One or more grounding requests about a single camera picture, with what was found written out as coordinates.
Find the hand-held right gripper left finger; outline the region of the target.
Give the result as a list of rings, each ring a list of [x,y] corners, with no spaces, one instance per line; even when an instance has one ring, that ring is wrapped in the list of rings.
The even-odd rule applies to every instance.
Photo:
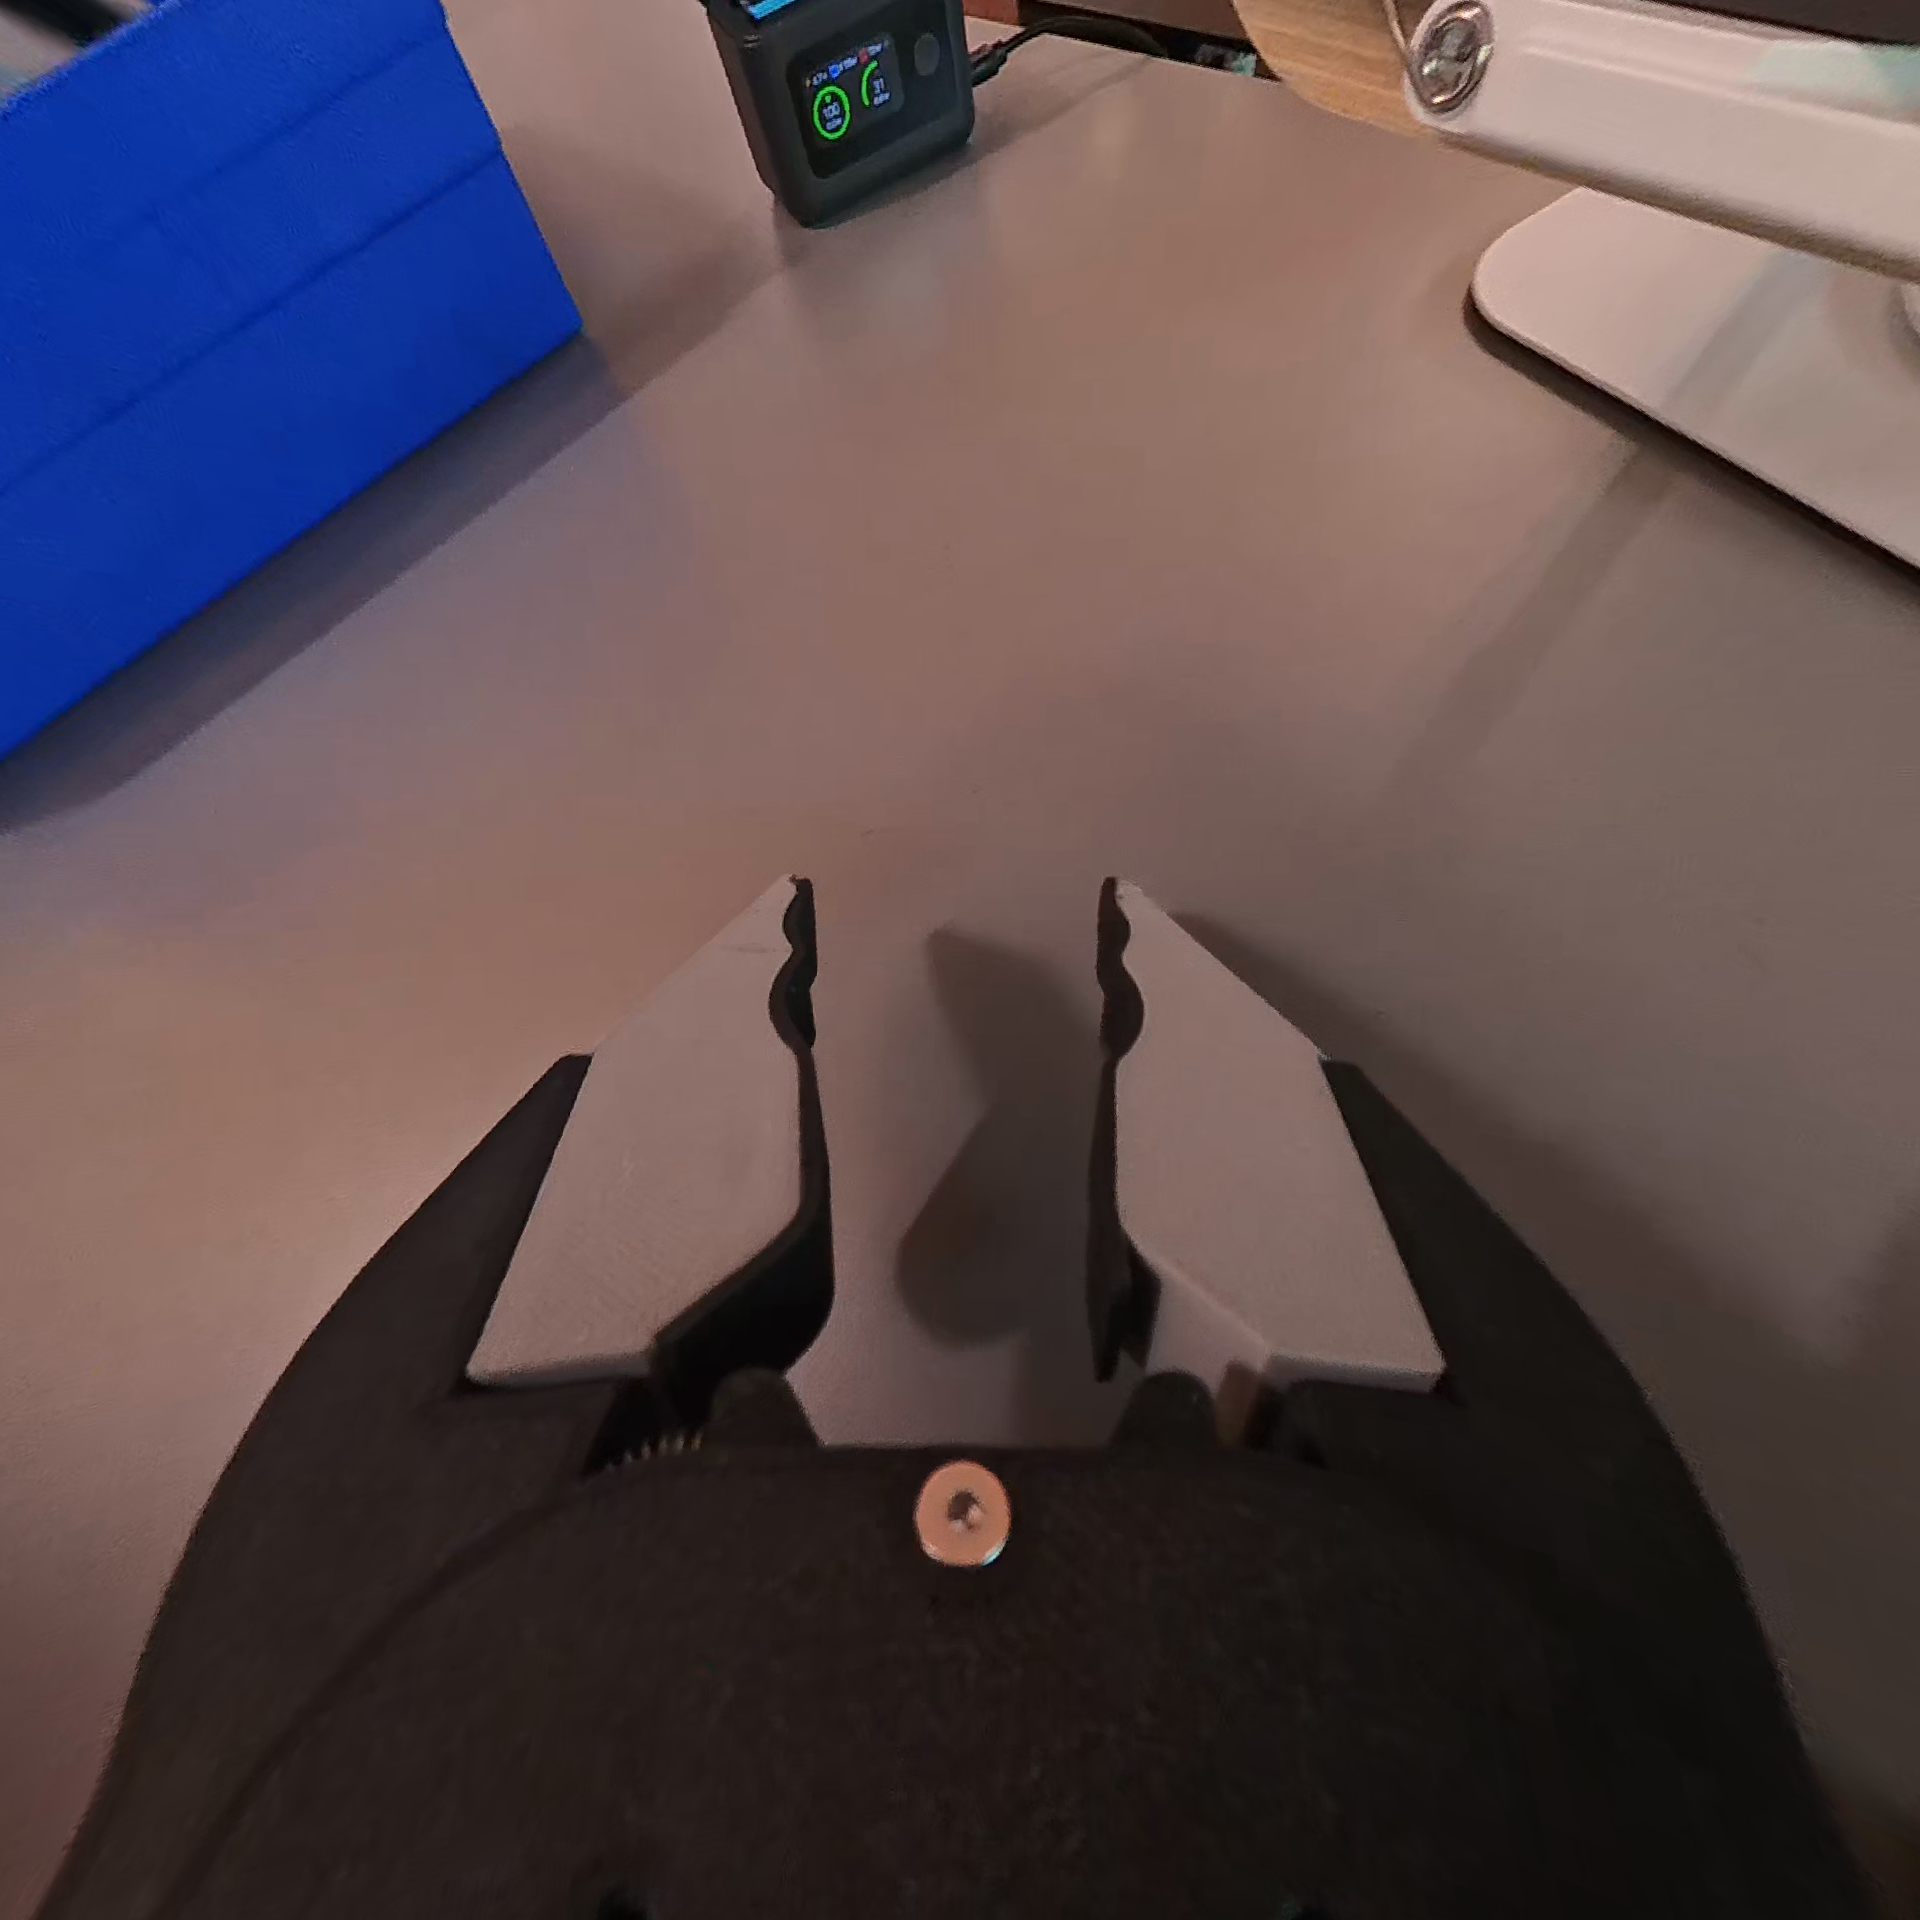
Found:
[[[812,883],[780,875],[592,1048],[475,1383],[785,1371],[835,1301]]]

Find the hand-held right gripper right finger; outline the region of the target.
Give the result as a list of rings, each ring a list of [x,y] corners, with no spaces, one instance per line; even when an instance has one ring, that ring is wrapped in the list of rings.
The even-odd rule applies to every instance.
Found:
[[[1095,1378],[1214,1399],[1429,1394],[1445,1356],[1332,1061],[1145,887],[1101,883],[1084,1304]]]

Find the black charging case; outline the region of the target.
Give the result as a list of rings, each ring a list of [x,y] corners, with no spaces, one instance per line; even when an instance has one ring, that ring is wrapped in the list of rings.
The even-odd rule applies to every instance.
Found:
[[[804,227],[965,148],[977,125],[959,1],[703,3],[757,174]]]

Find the blue plastic bin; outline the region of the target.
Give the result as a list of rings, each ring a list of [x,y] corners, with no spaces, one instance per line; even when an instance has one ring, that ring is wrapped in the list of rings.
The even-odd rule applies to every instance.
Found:
[[[6,755],[582,330],[443,3],[157,3],[2,160]]]

